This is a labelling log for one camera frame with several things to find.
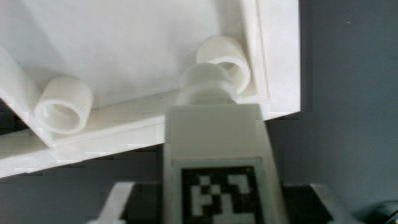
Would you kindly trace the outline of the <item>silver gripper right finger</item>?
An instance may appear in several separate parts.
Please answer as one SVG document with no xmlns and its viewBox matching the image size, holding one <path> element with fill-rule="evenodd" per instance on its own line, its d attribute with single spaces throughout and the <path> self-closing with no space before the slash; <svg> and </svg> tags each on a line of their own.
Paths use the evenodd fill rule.
<svg viewBox="0 0 398 224">
<path fill-rule="evenodd" d="M 327 224 L 355 224 L 355 218 L 343 206 L 331 188 L 323 184 L 311 184 L 311 187 L 332 217 Z"/>
</svg>

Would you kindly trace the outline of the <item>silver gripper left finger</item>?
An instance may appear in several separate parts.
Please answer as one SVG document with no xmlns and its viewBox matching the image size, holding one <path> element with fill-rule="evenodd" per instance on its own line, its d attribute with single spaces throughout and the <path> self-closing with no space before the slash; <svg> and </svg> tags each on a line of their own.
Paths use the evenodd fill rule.
<svg viewBox="0 0 398 224">
<path fill-rule="evenodd" d="M 87 224 L 126 224 L 126 220 L 121 216 L 133 187 L 133 182 L 117 182 L 114 184 L 98 218 L 91 220 Z"/>
</svg>

